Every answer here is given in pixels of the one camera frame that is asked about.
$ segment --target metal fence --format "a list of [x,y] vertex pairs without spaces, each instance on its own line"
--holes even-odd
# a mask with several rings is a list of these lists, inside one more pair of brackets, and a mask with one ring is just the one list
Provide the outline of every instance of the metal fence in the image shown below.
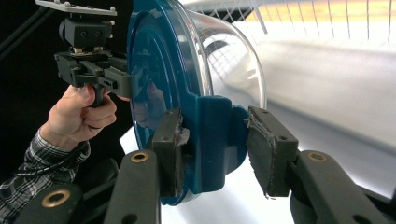
[[185,7],[234,24],[252,43],[266,36],[396,41],[393,0],[239,0]]

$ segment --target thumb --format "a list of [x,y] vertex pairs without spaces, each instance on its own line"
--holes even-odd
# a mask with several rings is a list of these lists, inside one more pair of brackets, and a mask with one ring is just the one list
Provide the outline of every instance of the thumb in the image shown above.
[[63,116],[79,115],[81,109],[90,106],[95,100],[95,92],[91,85],[74,89],[73,94],[68,94],[58,101],[57,111]]

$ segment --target shirt cuff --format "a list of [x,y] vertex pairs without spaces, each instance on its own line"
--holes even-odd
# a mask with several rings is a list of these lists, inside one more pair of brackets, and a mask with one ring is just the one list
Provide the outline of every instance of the shirt cuff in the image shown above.
[[64,164],[63,168],[71,168],[84,162],[91,154],[89,142],[81,142],[73,150],[56,147],[43,139],[40,135],[40,130],[38,130],[31,142],[25,159],[28,162],[38,162],[43,166],[51,166],[64,160],[75,150],[79,150],[78,155],[68,164]]

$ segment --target black background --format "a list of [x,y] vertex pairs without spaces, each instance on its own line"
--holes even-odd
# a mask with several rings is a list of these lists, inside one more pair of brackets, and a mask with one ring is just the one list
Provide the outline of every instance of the black background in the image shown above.
[[[102,9],[115,7],[117,17],[98,16],[103,21],[113,20],[113,39],[107,47],[126,52],[132,0],[70,1],[74,5]],[[8,38],[39,6],[34,0],[0,1],[0,43]],[[58,78],[54,53],[67,51],[58,35],[61,21],[68,14],[55,11],[7,57],[0,62],[0,180],[11,177],[23,162],[23,154],[37,129],[47,120],[50,108],[61,98],[68,84]],[[105,128],[90,142],[92,154],[80,171],[92,167],[105,158],[118,164],[123,157],[119,139],[132,126],[129,104],[112,99],[118,106],[116,123]]]

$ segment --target plaid shirt sleeve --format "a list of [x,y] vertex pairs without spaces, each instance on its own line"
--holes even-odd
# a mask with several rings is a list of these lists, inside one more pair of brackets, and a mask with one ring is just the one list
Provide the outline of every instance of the plaid shirt sleeve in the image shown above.
[[[89,142],[80,143],[74,150],[80,150],[72,161],[43,175],[13,177],[0,186],[0,223],[12,223],[23,207],[41,190],[57,184],[71,183],[78,165],[91,153]],[[41,138],[39,131],[25,152],[24,163],[19,171],[39,170],[54,165],[66,158],[70,150],[56,147]]]

